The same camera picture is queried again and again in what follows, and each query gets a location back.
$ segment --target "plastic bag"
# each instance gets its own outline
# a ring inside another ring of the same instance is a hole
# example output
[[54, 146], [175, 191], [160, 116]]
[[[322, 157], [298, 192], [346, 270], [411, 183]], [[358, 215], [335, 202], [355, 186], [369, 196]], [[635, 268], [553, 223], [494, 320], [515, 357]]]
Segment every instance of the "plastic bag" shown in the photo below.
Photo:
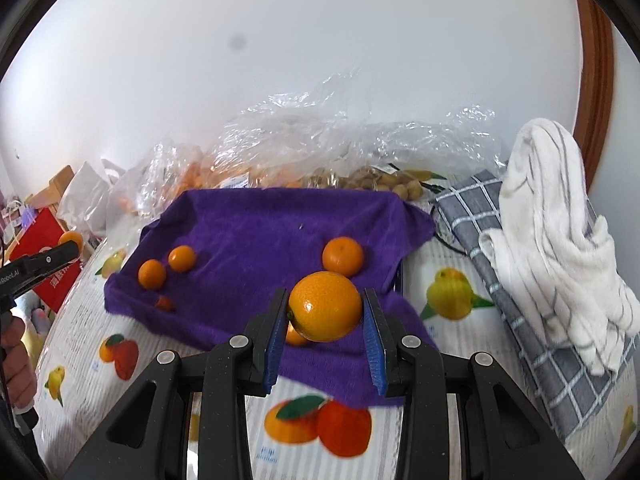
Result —
[[229, 121], [204, 157], [204, 187], [245, 175], [251, 187], [376, 189], [366, 178], [364, 186], [354, 186], [354, 174], [388, 162], [463, 176], [499, 171], [500, 140], [490, 133], [491, 110], [461, 108], [437, 124], [367, 124], [366, 114], [350, 114], [356, 79], [338, 74], [311, 93], [269, 97]]
[[447, 175], [496, 173], [503, 164], [500, 139], [490, 133], [494, 117], [492, 110], [476, 105], [451, 112], [437, 124], [365, 124], [350, 147], [350, 157]]
[[202, 150], [170, 139], [156, 144], [111, 189], [107, 207], [110, 244], [126, 248], [181, 193], [203, 187]]
[[362, 124], [353, 108], [354, 74], [336, 74], [314, 91], [278, 94], [242, 111], [205, 156], [204, 186], [248, 175], [252, 187], [285, 186], [346, 154], [347, 133]]
[[87, 241], [107, 235], [110, 186], [87, 162], [74, 175], [60, 199], [57, 216]]

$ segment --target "striped towel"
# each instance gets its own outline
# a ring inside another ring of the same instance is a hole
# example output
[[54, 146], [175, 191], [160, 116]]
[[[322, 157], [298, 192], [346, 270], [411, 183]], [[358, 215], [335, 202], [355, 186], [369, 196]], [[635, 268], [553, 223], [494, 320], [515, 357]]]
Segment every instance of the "striped towel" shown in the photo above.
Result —
[[591, 374], [616, 374], [640, 303], [617, 273], [606, 219], [588, 228], [580, 149], [560, 124], [523, 126], [500, 212], [502, 229], [482, 232], [480, 248], [541, 343], [575, 346]]

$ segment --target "cable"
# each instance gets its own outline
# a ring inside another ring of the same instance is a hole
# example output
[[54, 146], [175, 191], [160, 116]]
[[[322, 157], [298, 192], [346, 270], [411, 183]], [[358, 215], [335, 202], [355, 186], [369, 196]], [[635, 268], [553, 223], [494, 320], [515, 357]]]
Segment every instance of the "cable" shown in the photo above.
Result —
[[[436, 208], [438, 207], [437, 204], [434, 204], [433, 207], [431, 207], [431, 211], [429, 212], [429, 214], [431, 215], [431, 218], [433, 218], [433, 221], [435, 221], [435, 218], [433, 217], [433, 214], [436, 211]], [[457, 254], [461, 254], [462, 256], [468, 256], [468, 254], [465, 253], [465, 251], [460, 250], [459, 248], [454, 247], [453, 245], [447, 243], [446, 241], [444, 241], [442, 239], [442, 237], [438, 234], [438, 231], [436, 229], [436, 232], [434, 232], [433, 237], [436, 238], [437, 241], [439, 241], [441, 244], [443, 244], [447, 249], [457, 253]]]

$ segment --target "white wall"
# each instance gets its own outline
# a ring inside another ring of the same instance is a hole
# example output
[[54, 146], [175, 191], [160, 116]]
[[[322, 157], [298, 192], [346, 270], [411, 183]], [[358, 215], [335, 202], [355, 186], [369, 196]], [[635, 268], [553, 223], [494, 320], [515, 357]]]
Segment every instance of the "white wall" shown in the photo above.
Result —
[[616, 241], [618, 273], [640, 298], [640, 62], [617, 30], [614, 44], [609, 132], [589, 197]]
[[374, 120], [479, 102], [510, 148], [533, 117], [574, 126], [575, 0], [59, 0], [0, 84], [0, 153], [24, 195], [167, 134], [206, 146], [266, 95], [354, 65], [376, 78]]

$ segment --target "black gripper frame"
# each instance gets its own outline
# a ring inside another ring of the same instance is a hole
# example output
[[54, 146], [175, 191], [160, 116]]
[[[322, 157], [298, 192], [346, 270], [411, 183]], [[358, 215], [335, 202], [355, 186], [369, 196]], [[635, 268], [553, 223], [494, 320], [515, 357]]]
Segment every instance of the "black gripper frame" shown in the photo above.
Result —
[[271, 392], [284, 345], [287, 291], [280, 288], [244, 333], [209, 352], [181, 358], [165, 350], [151, 361], [96, 428], [64, 480], [186, 480], [193, 394], [202, 392], [200, 480], [252, 478], [244, 396]]
[[362, 297], [383, 349], [385, 396], [404, 396], [396, 480], [449, 479], [446, 394], [457, 400], [463, 480], [584, 480], [556, 434], [489, 354], [441, 354], [409, 336], [399, 319], [385, 317], [372, 289]]
[[[396, 480], [449, 479], [447, 394], [456, 394], [463, 480], [584, 480], [529, 400], [484, 352], [440, 354], [385, 317], [372, 289], [362, 294], [382, 349], [385, 395], [404, 397]], [[251, 480], [244, 396], [270, 392], [284, 343], [288, 295], [276, 292], [244, 337], [180, 358], [164, 351], [95, 430], [63, 480], [185, 480], [194, 392], [202, 392], [200, 480]]]

